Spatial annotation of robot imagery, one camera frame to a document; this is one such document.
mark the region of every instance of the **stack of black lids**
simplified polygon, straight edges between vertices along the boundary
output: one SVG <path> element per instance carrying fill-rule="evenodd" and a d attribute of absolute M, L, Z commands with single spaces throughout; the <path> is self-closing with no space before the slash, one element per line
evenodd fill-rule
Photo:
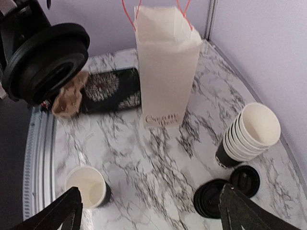
<path fill-rule="evenodd" d="M 253 197 L 260 186 L 257 171 L 250 166 L 241 166 L 234 170 L 229 181 L 216 179 L 200 186 L 195 192 L 193 204 L 198 214 L 205 218 L 220 219 L 220 194 L 225 184 L 232 184 L 248 198 Z"/>

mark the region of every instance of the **marble table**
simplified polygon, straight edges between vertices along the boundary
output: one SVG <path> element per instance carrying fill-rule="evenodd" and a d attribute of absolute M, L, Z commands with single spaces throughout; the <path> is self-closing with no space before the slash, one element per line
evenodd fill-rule
<path fill-rule="evenodd" d="M 90 58 L 91 73 L 138 67 L 135 49 Z M 181 127 L 144 129 L 141 109 L 58 119 L 54 139 L 56 197 L 78 165 L 97 168 L 110 185 L 107 207 L 84 210 L 83 230 L 219 230 L 221 221 L 202 218 L 192 204 L 203 183 L 228 179 L 215 151 L 223 132 L 246 103 L 255 101 L 227 62 L 206 41 Z M 296 168 L 278 142 L 247 163 L 260 174 L 252 198 L 265 210 L 307 229 L 307 199 Z"/>

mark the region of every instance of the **stack of cups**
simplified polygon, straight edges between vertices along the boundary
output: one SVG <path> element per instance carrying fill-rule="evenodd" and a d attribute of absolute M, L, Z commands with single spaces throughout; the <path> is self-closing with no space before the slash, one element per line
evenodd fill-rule
<path fill-rule="evenodd" d="M 262 154 L 277 143 L 281 127 L 271 109 L 260 103 L 250 103 L 226 130 L 216 160 L 231 168 Z"/>

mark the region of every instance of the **cup lid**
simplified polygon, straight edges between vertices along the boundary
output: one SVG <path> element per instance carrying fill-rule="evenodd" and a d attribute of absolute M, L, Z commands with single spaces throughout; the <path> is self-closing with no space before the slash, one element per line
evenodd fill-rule
<path fill-rule="evenodd" d="M 220 194 L 225 184 L 229 183 L 223 179 L 209 181 L 200 186 L 195 192 L 193 204 L 202 217 L 220 219 L 219 209 Z"/>
<path fill-rule="evenodd" d="M 230 176 L 229 182 L 248 198 L 253 197 L 260 187 L 258 172 L 248 165 L 235 169 Z"/>

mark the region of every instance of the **red string handle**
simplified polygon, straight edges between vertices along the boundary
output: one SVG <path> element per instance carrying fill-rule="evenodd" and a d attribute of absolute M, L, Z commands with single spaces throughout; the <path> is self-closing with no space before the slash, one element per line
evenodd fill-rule
<path fill-rule="evenodd" d="M 177 0 L 177 6 L 178 6 L 180 12 L 182 13 L 183 17 L 187 20 L 187 22 L 188 22 L 189 27 L 191 28 L 191 30 L 193 30 L 193 26 L 192 26 L 191 23 L 188 21 L 187 15 L 186 15 L 190 3 L 191 3 L 191 0 L 188 0 L 187 6 L 186 6 L 186 8 L 184 9 L 184 12 L 183 12 L 182 9 L 181 9 L 179 0 Z"/>
<path fill-rule="evenodd" d="M 131 23 L 131 25 L 133 26 L 134 31 L 135 31 L 135 30 L 136 30 L 135 25 L 134 25 L 132 19 L 130 18 L 129 14 L 128 14 L 128 12 L 127 12 L 127 9 L 126 9 L 124 0 L 121 0 L 121 3 L 123 4 L 123 8 L 124 8 L 124 11 L 125 11 L 126 16 L 128 17 L 128 19 L 129 19 L 129 21 L 130 21 L 130 23 Z M 192 26 L 191 23 L 188 21 L 187 15 L 186 15 L 190 3 L 191 3 L 191 0 L 188 0 L 187 6 L 186 6 L 186 8 L 184 9 L 184 12 L 183 12 L 182 9 L 181 9 L 181 6 L 180 6 L 180 4 L 179 4 L 179 0 L 177 0 L 177 6 L 178 6 L 180 12 L 182 13 L 183 17 L 187 20 L 187 22 L 188 22 L 189 27 L 191 28 L 191 30 L 193 30 L 193 26 Z M 137 9 L 137 11 L 136 11 L 135 19 L 138 18 L 138 14 L 139 14 L 139 10 L 140 10 L 141 4 L 142 4 L 142 0 L 140 0 L 138 9 Z"/>
<path fill-rule="evenodd" d="M 129 21 L 130 21 L 130 23 L 131 23 L 131 25 L 133 26 L 134 31 L 135 31 L 135 30 L 136 30 L 135 25 L 134 25 L 132 19 L 130 18 L 129 14 L 128 14 L 128 12 L 127 12 L 127 9 L 126 9 L 124 0 L 121 0 L 121 2 L 122 2 L 122 4 L 123 4 L 123 8 L 124 8 L 124 11 L 125 11 L 125 13 L 126 13 L 126 16 L 128 17 L 128 19 L 129 19 Z M 138 10 L 136 11 L 135 19 L 138 18 L 138 14 L 139 14 L 139 10 L 140 10 L 141 4 L 142 4 L 142 0 L 140 0 L 139 6 L 138 6 Z"/>

